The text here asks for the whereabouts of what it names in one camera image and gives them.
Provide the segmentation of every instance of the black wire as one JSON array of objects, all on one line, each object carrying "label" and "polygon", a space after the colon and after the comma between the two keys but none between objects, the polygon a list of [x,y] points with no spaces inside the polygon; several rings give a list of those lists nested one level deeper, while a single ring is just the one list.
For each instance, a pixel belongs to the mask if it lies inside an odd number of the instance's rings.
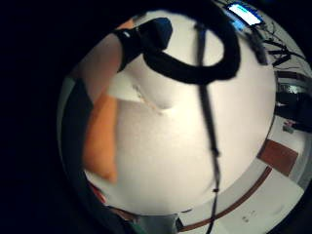
[{"label": "black wire", "polygon": [[[206,28],[203,24],[196,23],[195,28],[198,31],[198,50],[197,50],[197,63],[202,66],[204,65],[204,52],[206,45]],[[217,206],[217,195],[219,191],[219,183],[220,183],[220,170],[219,164],[217,161],[217,157],[219,156],[219,152],[217,149],[216,137],[215,137],[215,124],[214,118],[212,114],[211,102],[209,99],[209,92],[206,86],[198,87],[200,101],[202,105],[203,115],[206,123],[206,130],[210,139],[211,151],[213,153],[213,167],[214,167],[214,203],[211,214],[211,222],[207,230],[207,234],[210,234],[213,230],[214,223],[216,220],[216,206]]]},{"label": "black wire", "polygon": [[278,67],[275,66],[276,70],[289,70],[289,69],[297,69],[300,68],[299,66],[290,66],[290,67]]}]

